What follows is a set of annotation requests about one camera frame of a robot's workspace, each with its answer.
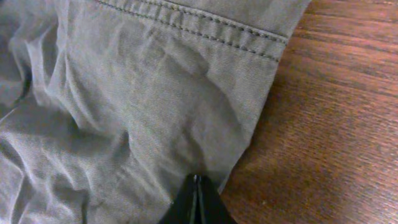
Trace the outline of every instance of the stitching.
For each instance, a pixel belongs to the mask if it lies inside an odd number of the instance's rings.
[[[245,46],[240,46],[239,44],[233,44],[232,42],[227,42],[227,41],[225,41],[223,39],[216,38],[216,37],[210,36],[208,34],[202,34],[201,32],[190,30],[190,29],[184,28],[182,26],[179,26],[179,25],[167,22],[167,21],[163,21],[163,20],[158,19],[158,18],[154,18],[152,16],[147,16],[147,15],[139,14],[139,13],[136,13],[136,12],[128,11],[128,10],[125,10],[123,8],[120,8],[120,7],[111,5],[109,3],[103,2],[102,0],[95,0],[95,1],[98,2],[99,4],[102,4],[104,6],[108,6],[110,8],[113,8],[113,9],[117,10],[117,11],[120,11],[120,12],[128,13],[128,14],[130,14],[132,16],[136,16],[136,17],[141,17],[141,18],[157,21],[157,22],[159,22],[161,24],[168,25],[168,26],[173,27],[175,29],[183,30],[183,31],[188,32],[190,34],[194,34],[194,35],[197,35],[197,36],[200,36],[200,37],[204,37],[204,38],[209,39],[209,40],[214,40],[214,41],[220,42],[222,44],[234,47],[236,49],[244,50],[244,51],[259,55],[261,57],[265,57],[265,58],[271,59],[271,60],[273,60],[275,62],[279,62],[279,59],[277,59],[277,58],[275,58],[275,57],[273,57],[271,55],[266,55],[264,52],[258,52],[258,51],[255,51],[255,50],[250,50],[250,49],[246,48]]]
[[[209,21],[213,21],[215,23],[222,24],[224,26],[229,26],[229,27],[232,27],[232,28],[237,29],[239,31],[247,32],[247,33],[249,33],[251,35],[255,35],[255,36],[258,36],[258,37],[263,37],[265,39],[269,39],[269,40],[272,40],[272,41],[275,41],[275,42],[280,42],[280,43],[283,43],[285,46],[287,45],[286,41],[284,41],[282,39],[278,39],[277,37],[273,37],[273,36],[268,35],[268,34],[260,34],[259,32],[254,31],[254,30],[252,30],[250,28],[240,27],[240,26],[231,24],[229,22],[221,21],[221,20],[219,20],[217,18],[213,18],[213,17],[206,16],[206,15],[203,15],[203,14],[197,14],[197,13],[194,13],[194,12],[186,11],[185,9],[180,9],[178,6],[176,6],[176,7],[175,6],[169,6],[168,4],[164,4],[164,3],[161,3],[161,2],[150,2],[150,1],[146,1],[146,0],[138,0],[138,1],[146,3],[146,4],[151,4],[151,5],[155,5],[155,6],[161,6],[161,7],[167,8],[167,9],[171,9],[171,10],[174,10],[174,11],[182,12],[184,14],[195,16],[195,17],[197,17],[199,19],[208,19]]]

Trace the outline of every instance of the gray fabric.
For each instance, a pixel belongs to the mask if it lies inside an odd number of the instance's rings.
[[[1,223],[156,223],[187,174],[222,190],[308,0],[175,2],[2,2]]]

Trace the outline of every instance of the black object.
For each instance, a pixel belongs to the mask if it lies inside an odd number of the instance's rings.
[[[206,176],[188,175],[159,224],[237,224]]]

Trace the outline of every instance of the wooden surface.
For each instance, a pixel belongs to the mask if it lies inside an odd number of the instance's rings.
[[[314,0],[222,198],[240,223],[398,223],[398,1]]]

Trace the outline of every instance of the wooden table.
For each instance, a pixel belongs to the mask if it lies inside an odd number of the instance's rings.
[[[398,1],[314,0],[222,198],[240,223],[398,223]]]

